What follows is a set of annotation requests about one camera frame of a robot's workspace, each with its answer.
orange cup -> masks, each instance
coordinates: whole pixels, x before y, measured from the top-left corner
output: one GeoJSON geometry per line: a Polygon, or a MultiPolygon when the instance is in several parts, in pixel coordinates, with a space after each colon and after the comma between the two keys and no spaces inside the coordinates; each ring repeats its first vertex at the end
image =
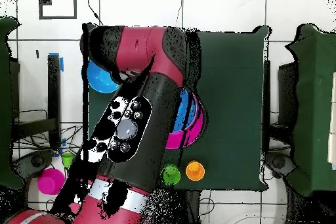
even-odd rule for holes
{"type": "Polygon", "coordinates": [[[205,170],[203,165],[199,162],[193,160],[189,162],[186,167],[186,176],[192,181],[199,181],[203,179],[205,175],[205,170]]]}

green board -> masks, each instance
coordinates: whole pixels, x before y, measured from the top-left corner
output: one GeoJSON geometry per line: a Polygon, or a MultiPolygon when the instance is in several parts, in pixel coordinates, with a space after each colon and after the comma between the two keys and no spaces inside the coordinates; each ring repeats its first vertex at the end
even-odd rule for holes
{"type": "Polygon", "coordinates": [[[12,160],[12,93],[11,73],[9,66],[8,34],[18,27],[12,17],[0,18],[0,185],[10,189],[21,189],[23,180],[11,171],[12,160]]]}
{"type": "Polygon", "coordinates": [[[327,162],[336,34],[305,24],[298,27],[297,37],[288,48],[298,62],[299,109],[293,131],[298,168],[287,180],[303,196],[315,190],[336,190],[336,171],[327,162]]]}
{"type": "MultiPolygon", "coordinates": [[[[269,28],[253,33],[200,32],[201,79],[197,92],[209,122],[205,134],[185,148],[176,189],[259,190],[264,39],[269,28]],[[201,162],[205,177],[190,181],[185,174],[191,160],[201,162]]],[[[89,90],[89,135],[113,94],[89,90]]],[[[177,164],[179,150],[166,150],[161,168],[177,164]]]]}

white tile floor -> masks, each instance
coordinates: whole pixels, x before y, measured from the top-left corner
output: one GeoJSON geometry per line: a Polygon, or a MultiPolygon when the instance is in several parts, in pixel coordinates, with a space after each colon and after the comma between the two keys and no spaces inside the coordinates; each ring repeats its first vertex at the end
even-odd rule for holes
{"type": "MultiPolygon", "coordinates": [[[[336,0],[90,0],[90,6],[105,25],[126,26],[183,26],[212,32],[251,32],[257,26],[272,28],[269,44],[271,61],[271,111],[278,111],[278,66],[293,61],[284,47],[293,41],[297,27],[302,23],[315,23],[321,30],[336,28],[336,0]]],[[[52,6],[44,6],[45,15],[71,15],[73,0],[52,0],[52,6]]],[[[38,0],[0,0],[0,15],[18,17],[21,26],[9,35],[9,47],[21,63],[20,104],[21,110],[45,109],[47,96],[48,53],[59,53],[64,58],[61,72],[62,127],[81,125],[81,53],[78,40],[81,24],[98,20],[89,9],[87,0],[77,0],[76,20],[39,20],[38,0]]],[[[30,113],[23,120],[43,118],[43,113],[30,113]]],[[[277,114],[271,114],[276,122],[277,114]]],[[[65,132],[69,137],[73,130],[65,132]]],[[[81,144],[81,134],[75,138],[81,144]]],[[[271,141],[272,146],[282,146],[271,141]]],[[[21,149],[20,155],[30,150],[21,149]]],[[[61,159],[54,158],[54,167],[62,169],[61,159]]],[[[269,189],[264,192],[212,191],[215,203],[200,204],[202,224],[284,224],[287,197],[284,182],[274,179],[266,169],[264,179],[269,189]]],[[[202,192],[208,198],[210,192],[202,192]]],[[[46,210],[50,196],[38,193],[36,180],[30,186],[30,207],[46,210]]]]}

table surface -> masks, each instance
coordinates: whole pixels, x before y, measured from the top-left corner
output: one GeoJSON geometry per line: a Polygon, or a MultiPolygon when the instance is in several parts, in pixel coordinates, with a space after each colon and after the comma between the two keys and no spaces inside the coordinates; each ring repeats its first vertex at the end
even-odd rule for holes
{"type": "MultiPolygon", "coordinates": [[[[200,32],[201,78],[197,92],[207,115],[203,136],[182,151],[181,180],[176,189],[254,190],[259,180],[264,39],[269,28],[253,33],[200,32]],[[186,165],[197,160],[205,168],[201,181],[191,181],[186,165]]],[[[89,136],[114,94],[89,89],[89,136]]],[[[178,164],[181,150],[166,150],[166,163],[178,164]]]]}

pink bowl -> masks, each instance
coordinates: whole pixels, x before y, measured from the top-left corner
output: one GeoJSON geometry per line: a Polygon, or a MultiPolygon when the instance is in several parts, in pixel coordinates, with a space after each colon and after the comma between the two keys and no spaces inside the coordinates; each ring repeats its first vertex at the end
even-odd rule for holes
{"type": "Polygon", "coordinates": [[[49,168],[42,172],[37,180],[37,188],[44,194],[56,195],[60,192],[66,179],[60,170],[49,168]]]}
{"type": "Polygon", "coordinates": [[[183,139],[183,134],[185,131],[186,131],[186,138],[183,143],[183,148],[195,143],[200,136],[204,123],[204,113],[199,100],[196,98],[195,94],[193,94],[193,96],[196,102],[196,115],[194,121],[190,124],[190,126],[187,129],[169,134],[167,144],[165,146],[165,148],[168,150],[173,150],[180,147],[180,144],[183,139]]]}

